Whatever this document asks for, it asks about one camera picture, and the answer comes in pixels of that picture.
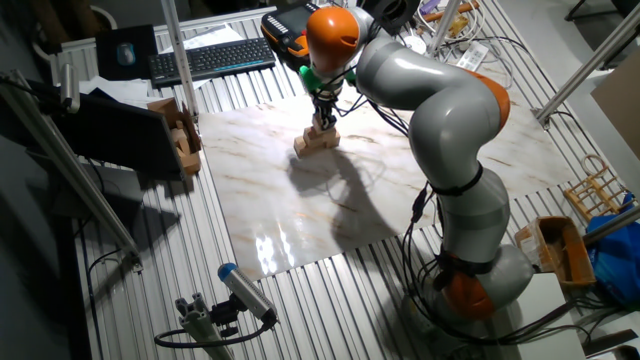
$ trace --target metal pole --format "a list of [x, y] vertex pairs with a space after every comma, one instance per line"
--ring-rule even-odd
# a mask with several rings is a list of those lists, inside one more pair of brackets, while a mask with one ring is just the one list
[[584, 244], [589, 245], [600, 239], [603, 239], [607, 235], [614, 233], [623, 227], [631, 224], [632, 222], [640, 219], [640, 206], [635, 206], [631, 210], [628, 210], [615, 218], [609, 220], [599, 228], [586, 234], [583, 237]]
[[447, 4], [447, 7], [444, 9], [444, 14], [442, 15], [442, 19], [440, 20], [440, 24], [438, 25], [438, 30], [436, 30], [436, 34], [433, 36], [433, 40], [429, 45], [429, 55], [433, 57], [433, 55], [438, 50], [438, 47], [444, 41], [444, 36], [449, 31], [451, 27], [451, 23], [453, 23], [453, 19], [456, 17], [458, 13], [458, 7], [462, 0], [451, 0]]
[[587, 61], [571, 78], [558, 90], [549, 102], [536, 112], [536, 118], [543, 127], [549, 124], [549, 115], [562, 104], [573, 91], [595, 70], [600, 63], [615, 50], [616, 46], [631, 33], [640, 23], [640, 4], [622, 21], [622, 23], [598, 47], [591, 59]]
[[178, 21], [178, 13], [176, 12], [176, 3], [174, 0], [160, 0], [160, 2], [162, 3], [164, 20], [167, 22], [169, 37], [171, 38], [171, 44], [173, 45], [173, 54], [176, 57], [178, 73], [180, 73], [180, 80], [182, 81], [184, 94], [187, 98], [187, 107], [189, 108], [191, 116], [194, 117], [194, 121], [197, 121], [198, 104], [196, 103], [196, 93], [193, 89], [193, 80], [191, 79], [187, 53], [184, 50], [184, 44], [182, 42], [182, 33], [180, 32], [180, 22]]
[[[12, 71], [11, 81], [29, 87], [27, 81], [18, 71]], [[113, 211], [100, 190], [87, 175], [71, 151], [56, 125], [49, 116], [43, 115], [31, 94], [19, 90], [11, 85], [0, 85], [0, 94], [11, 106], [27, 130], [49, 155], [58, 170], [69, 181], [80, 198], [89, 207], [93, 216], [113, 236], [118, 246], [128, 254], [139, 255], [138, 247], [127, 229]]]

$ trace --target robotic arm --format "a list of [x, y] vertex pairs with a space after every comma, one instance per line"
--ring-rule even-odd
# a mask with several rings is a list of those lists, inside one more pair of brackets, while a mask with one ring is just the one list
[[[307, 24], [307, 42], [311, 66], [302, 75], [314, 99], [335, 101], [362, 49], [358, 90], [379, 105], [414, 111], [411, 149], [437, 194], [444, 228], [442, 271], [420, 289], [430, 307], [443, 321], [460, 323], [488, 319], [514, 301], [533, 269], [519, 249], [500, 245], [509, 197], [498, 175], [477, 159], [507, 121], [506, 90], [402, 46], [360, 8], [317, 10]], [[309, 78], [325, 85], [309, 87]]]

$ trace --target paper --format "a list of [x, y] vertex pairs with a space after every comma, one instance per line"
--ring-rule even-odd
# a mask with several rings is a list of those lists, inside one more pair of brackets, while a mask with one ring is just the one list
[[80, 81], [80, 93], [82, 94], [90, 94], [96, 88], [104, 91], [119, 103], [142, 109], [146, 109], [150, 102], [162, 100], [162, 98], [147, 96], [148, 80], [109, 81], [96, 76], [89, 81]]
[[[235, 30], [230, 28], [227, 24], [223, 24], [223, 25], [215, 26], [209, 29], [207, 32], [198, 34], [190, 39], [185, 40], [184, 49], [185, 50], [196, 49], [199, 47], [223, 44], [226, 42], [238, 41], [238, 40], [242, 40], [242, 36], [240, 36], [240, 34], [235, 32]], [[173, 46], [169, 46], [168, 48], [162, 50], [160, 54], [166, 54], [170, 52], [173, 52]], [[193, 88], [197, 89], [200, 86], [206, 84], [207, 81], [209, 81], [209, 79], [194, 81]]]

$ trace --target orange tool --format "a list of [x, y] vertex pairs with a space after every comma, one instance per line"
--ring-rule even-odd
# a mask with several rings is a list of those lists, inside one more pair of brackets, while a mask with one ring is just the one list
[[[458, 8], [458, 12], [460, 14], [471, 11], [473, 9], [477, 9], [480, 7], [480, 4], [476, 1], [473, 0], [471, 2], [471, 4], [466, 3], [463, 5], [460, 5], [460, 7]], [[444, 11], [441, 11], [439, 13], [435, 13], [435, 14], [427, 14], [427, 15], [422, 15], [422, 17], [427, 21], [427, 22], [431, 22], [431, 21], [436, 21], [436, 20], [440, 20], [440, 18], [442, 18], [442, 15], [444, 14]]]

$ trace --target wooden block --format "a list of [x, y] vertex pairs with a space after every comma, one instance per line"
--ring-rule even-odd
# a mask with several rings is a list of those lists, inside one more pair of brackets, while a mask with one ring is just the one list
[[323, 136], [323, 139], [324, 139], [324, 146], [327, 149], [334, 148], [340, 145], [340, 133], [338, 132], [338, 130], [333, 128], [333, 132], [325, 133], [325, 134], [326, 135]]
[[187, 140], [187, 134], [182, 129], [171, 129], [171, 138], [177, 145], [181, 139], [184, 139], [185, 141]]
[[191, 148], [189, 147], [189, 142], [187, 141], [187, 138], [180, 139], [178, 141], [178, 147], [180, 147], [180, 150], [182, 150], [182, 152], [185, 155], [191, 154]]
[[193, 175], [200, 171], [200, 156], [198, 153], [187, 155], [180, 159], [180, 161], [182, 161], [182, 167], [184, 167], [187, 175]]
[[305, 128], [304, 135], [302, 137], [304, 138], [304, 142], [307, 143], [307, 146], [309, 147], [322, 146], [322, 144], [324, 143], [324, 137], [318, 135], [316, 129], [313, 127]]
[[310, 147], [304, 141], [304, 137], [298, 136], [293, 141], [293, 149], [296, 151], [296, 155], [298, 155], [299, 158], [302, 158], [302, 157], [305, 157], [305, 156], [309, 156], [309, 155], [317, 152], [320, 149], [324, 149], [324, 146], [322, 146], [322, 144], [321, 144], [320, 146], [317, 146], [317, 147]]

